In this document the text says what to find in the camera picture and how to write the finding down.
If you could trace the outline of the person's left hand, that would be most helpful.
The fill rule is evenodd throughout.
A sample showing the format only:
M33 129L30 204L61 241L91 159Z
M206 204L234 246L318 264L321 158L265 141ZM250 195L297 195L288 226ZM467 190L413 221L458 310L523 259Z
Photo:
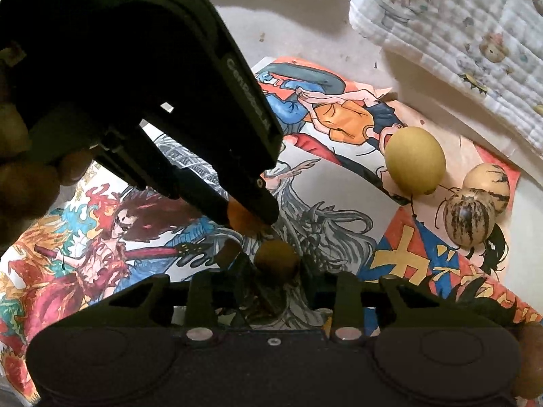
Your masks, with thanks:
M12 104L1 104L1 249L42 217L62 187L74 185L93 160L89 150L68 154L58 168L19 157L30 149L27 128Z

